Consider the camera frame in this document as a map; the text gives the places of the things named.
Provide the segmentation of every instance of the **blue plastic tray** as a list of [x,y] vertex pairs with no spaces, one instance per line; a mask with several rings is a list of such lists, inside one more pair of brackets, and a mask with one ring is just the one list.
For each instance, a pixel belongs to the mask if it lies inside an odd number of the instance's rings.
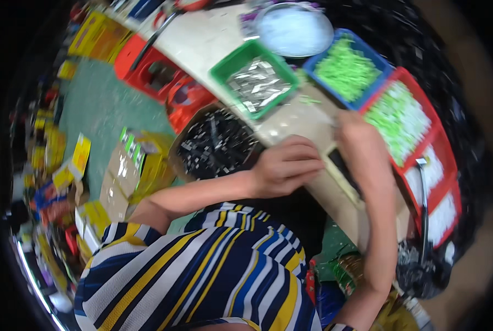
[[390,66],[390,64],[373,48],[371,48],[367,43],[365,43],[359,36],[357,36],[353,31],[347,29],[337,29],[335,31],[335,36],[333,38],[333,44],[336,43],[344,33],[348,33],[353,36],[353,40],[355,42],[351,43],[351,46],[354,50],[360,50],[364,53],[364,56],[371,59],[375,64],[375,67],[382,71],[375,82],[373,82],[367,89],[364,90],[364,93],[360,98],[353,102],[349,102],[345,100],[341,95],[339,95],[332,87],[330,87],[327,83],[321,80],[318,76],[315,75],[314,70],[316,68],[316,63],[320,62],[324,57],[327,56],[327,50],[315,55],[307,60],[303,65],[303,70],[316,81],[316,83],[323,86],[330,94],[334,95],[340,102],[343,103],[347,109],[351,110],[359,110],[366,101],[375,94],[375,92],[386,82],[386,79],[390,76],[390,74],[394,71],[395,68]]

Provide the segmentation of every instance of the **plastic tray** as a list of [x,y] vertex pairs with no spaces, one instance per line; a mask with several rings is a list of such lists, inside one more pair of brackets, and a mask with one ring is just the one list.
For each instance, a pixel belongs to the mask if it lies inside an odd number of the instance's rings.
[[371,59],[373,64],[378,70],[382,71],[375,82],[373,82],[367,89],[364,90],[364,93],[360,98],[353,102],[349,102],[342,98],[332,87],[330,87],[327,83],[325,83],[320,77],[316,76],[314,70],[316,69],[316,64],[323,60],[327,56],[327,52],[329,49],[323,51],[322,53],[311,57],[305,62],[303,65],[303,70],[316,81],[316,83],[320,84],[324,89],[326,89],[330,94],[335,96],[336,99],[340,100],[340,102],[350,110],[359,110],[362,108],[362,105],[368,101],[368,99],[375,94],[375,92],[382,87],[388,76],[393,72],[394,68],[390,66],[390,64],[373,48],[371,48],[367,43],[365,43],[359,36],[357,36],[353,31],[347,29],[337,29],[335,31],[335,36],[333,38],[333,44],[336,43],[343,34],[350,34],[353,36],[353,40],[355,42],[351,43],[352,48],[354,50],[360,50],[364,53],[364,56]]
[[210,69],[210,75],[213,76],[213,78],[221,84],[238,103],[242,103],[226,81],[230,76],[241,70],[256,57],[261,57],[265,61],[268,61],[274,68],[276,74],[285,82],[290,83],[291,87],[287,92],[269,102],[262,110],[256,113],[247,112],[247,115],[254,120],[265,115],[271,108],[282,102],[298,88],[299,80],[285,60],[283,60],[283,57],[273,54],[257,40],[248,40]]
[[376,93],[362,106],[359,112],[364,115],[369,108],[379,99],[380,96],[384,93],[389,86],[396,81],[401,81],[406,85],[406,87],[410,90],[414,99],[417,100],[422,106],[422,110],[425,112],[426,116],[430,119],[432,124],[430,125],[430,130],[426,133],[423,140],[416,146],[414,152],[408,156],[402,167],[399,167],[397,163],[391,158],[390,161],[395,171],[399,175],[404,175],[407,169],[409,169],[414,163],[415,159],[422,155],[422,152],[425,150],[426,146],[433,140],[434,136],[437,134],[439,129],[442,129],[441,120],[437,116],[434,107],[428,101],[425,92],[421,89],[419,84],[413,79],[408,70],[403,67],[398,67],[393,74],[388,77],[388,80],[382,85],[382,87],[376,91]]
[[[452,153],[452,149],[450,147],[450,143],[448,142],[448,138],[441,125],[438,128],[435,136],[432,137],[430,143],[427,146],[432,146],[434,148],[437,158],[440,159],[440,162],[443,165],[443,178],[439,183],[437,183],[434,189],[430,191],[430,195],[428,196],[428,209],[430,211],[433,211],[437,204],[450,190],[450,183],[455,181],[457,177],[457,167],[454,154]],[[408,165],[406,167],[406,170],[414,166],[416,166],[415,159],[411,165]],[[410,196],[410,200],[416,207],[416,214],[420,216],[421,209],[417,207],[414,193],[412,192],[404,174],[402,174],[401,177],[402,182],[404,183],[406,190],[408,191],[408,195]]]
[[[461,194],[460,194],[460,188],[457,184],[456,178],[453,178],[453,180],[449,181],[447,184],[448,189],[444,192],[444,194],[441,196],[440,199],[434,199],[432,203],[428,201],[428,217],[430,217],[430,214],[434,211],[434,209],[437,207],[439,202],[442,201],[442,199],[445,197],[445,195],[448,194],[448,192],[452,192],[452,196],[454,197],[454,204],[456,206],[456,218],[454,219],[454,222],[450,226],[450,228],[443,233],[443,237],[441,238],[441,241],[437,244],[434,245],[434,249],[437,249],[438,247],[443,244],[448,237],[454,232],[454,228],[456,227],[457,223],[460,221],[460,216],[461,216]],[[417,231],[419,234],[421,234],[421,217],[417,216],[414,218],[415,224],[417,226]]]

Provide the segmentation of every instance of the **red plastic tray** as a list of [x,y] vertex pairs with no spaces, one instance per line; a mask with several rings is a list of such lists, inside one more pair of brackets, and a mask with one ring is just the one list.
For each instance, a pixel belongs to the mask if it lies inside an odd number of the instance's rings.
[[415,201],[414,194],[412,193],[408,182],[404,174],[406,171],[415,165],[415,160],[422,155],[424,150],[428,145],[432,145],[436,156],[440,159],[441,164],[443,164],[443,179],[439,182],[434,189],[431,190],[430,195],[428,197],[428,215],[434,211],[439,202],[452,190],[452,194],[454,196],[454,203],[456,204],[457,216],[454,221],[453,226],[447,230],[447,232],[443,235],[441,242],[438,245],[435,245],[435,248],[438,248],[452,233],[454,227],[459,221],[459,216],[461,215],[461,196],[460,190],[457,184],[456,176],[457,176],[457,167],[454,158],[454,154],[452,153],[452,149],[450,147],[450,143],[448,138],[443,130],[443,126],[441,125],[441,120],[439,116],[437,116],[434,107],[428,100],[425,92],[421,89],[419,84],[414,80],[408,70],[403,67],[398,67],[387,79],[384,85],[377,90],[374,96],[372,96],[359,110],[361,115],[365,114],[366,111],[375,103],[375,101],[382,96],[384,91],[389,88],[389,86],[395,82],[401,81],[404,83],[412,95],[414,99],[417,100],[422,106],[422,110],[428,116],[430,121],[432,122],[430,126],[430,130],[427,132],[423,140],[417,145],[414,152],[405,160],[404,165],[399,167],[395,161],[390,157],[390,162],[395,172],[399,175],[408,195],[410,196],[410,200],[412,204],[415,206],[415,215],[414,220],[416,223],[417,230],[421,233],[421,209],[419,208],[417,202]]
[[[450,190],[450,183],[457,177],[457,167],[454,154],[452,153],[452,149],[450,147],[450,143],[448,142],[448,138],[441,125],[439,125],[438,130],[435,131],[435,136],[431,137],[427,147],[428,146],[432,146],[434,148],[437,158],[440,159],[440,162],[443,165],[443,178],[439,183],[437,183],[434,189],[430,191],[430,195],[428,196],[428,209],[429,211],[432,211],[434,209],[431,207],[432,204],[430,202],[434,202],[437,200],[437,202],[435,203],[435,206],[437,206],[437,203],[439,203],[441,199],[447,194],[447,192]],[[415,159],[411,164],[405,164],[405,166],[406,170],[408,170],[410,167],[416,166]],[[405,176],[400,176],[410,196],[411,202],[416,207],[416,215],[420,216],[421,209],[417,206],[414,193],[412,192]]]
[[410,168],[409,165],[413,164],[415,162],[415,159],[421,155],[421,153],[425,150],[426,146],[428,146],[428,143],[431,141],[432,137],[435,136],[436,131],[441,128],[441,120],[437,116],[436,111],[434,110],[434,107],[426,97],[425,92],[421,89],[419,84],[413,79],[413,77],[410,75],[408,70],[404,69],[403,67],[398,67],[386,80],[384,85],[377,90],[374,96],[370,97],[370,99],[362,106],[362,108],[359,110],[361,115],[364,115],[369,108],[379,99],[380,96],[390,87],[390,85],[393,82],[396,81],[401,81],[406,85],[406,87],[410,90],[412,95],[414,96],[414,99],[417,100],[422,106],[422,110],[425,112],[425,114],[428,116],[430,121],[432,122],[430,126],[430,130],[428,130],[427,134],[423,138],[423,140],[417,145],[415,148],[414,152],[412,155],[408,156],[408,158],[405,160],[405,163],[402,167],[399,167],[395,161],[390,157],[390,161],[392,166],[395,169],[395,172],[397,172],[399,175],[403,175],[407,169]]
[[[445,197],[445,195],[448,194],[448,192],[452,192],[452,196],[454,197],[454,204],[456,205],[456,218],[454,222],[452,223],[452,226],[443,233],[443,237],[441,238],[441,241],[437,244],[434,245],[434,249],[438,248],[441,246],[442,243],[445,242],[445,240],[448,239],[448,237],[452,234],[454,231],[454,228],[456,227],[457,223],[460,221],[460,216],[461,216],[461,195],[460,195],[460,188],[457,184],[456,178],[453,178],[451,182],[446,183],[446,186],[449,187],[448,190],[445,191],[445,193],[441,196],[441,198],[434,198],[433,201],[428,201],[428,216],[432,214],[434,209],[437,207],[437,205],[441,202],[441,200]],[[417,225],[417,231],[419,234],[421,234],[421,217],[416,216],[414,217],[415,224]]]

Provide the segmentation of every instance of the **green plastic parts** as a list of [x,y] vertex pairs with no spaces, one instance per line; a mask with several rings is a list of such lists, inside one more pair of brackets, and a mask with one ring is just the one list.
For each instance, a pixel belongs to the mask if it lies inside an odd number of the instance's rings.
[[400,81],[391,84],[364,114],[364,120],[377,128],[400,167],[432,125],[421,104]]
[[327,51],[314,73],[349,102],[360,98],[364,90],[382,73],[362,51],[351,48],[353,39],[344,34]]

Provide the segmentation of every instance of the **workbench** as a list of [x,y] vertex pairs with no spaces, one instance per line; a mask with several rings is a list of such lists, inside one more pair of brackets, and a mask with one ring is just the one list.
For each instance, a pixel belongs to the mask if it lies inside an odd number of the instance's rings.
[[[106,14],[147,40],[155,31],[152,23],[157,11],[140,24],[108,10]],[[285,104],[259,121],[252,122],[244,115],[247,110],[243,105],[235,102],[210,76],[210,68],[244,42],[238,16],[248,11],[246,4],[240,4],[185,13],[169,24],[154,46],[226,104],[254,130],[258,139],[266,146],[296,134],[311,139],[320,154],[327,153],[334,143],[333,123],[340,109],[316,87],[303,84]],[[322,103],[305,104],[300,102],[300,95],[308,95]],[[369,237],[369,222],[365,210],[356,208],[326,171],[322,171],[306,187],[357,248],[364,252]],[[397,237],[401,241],[413,231],[413,222],[404,199],[400,192],[397,193]]]

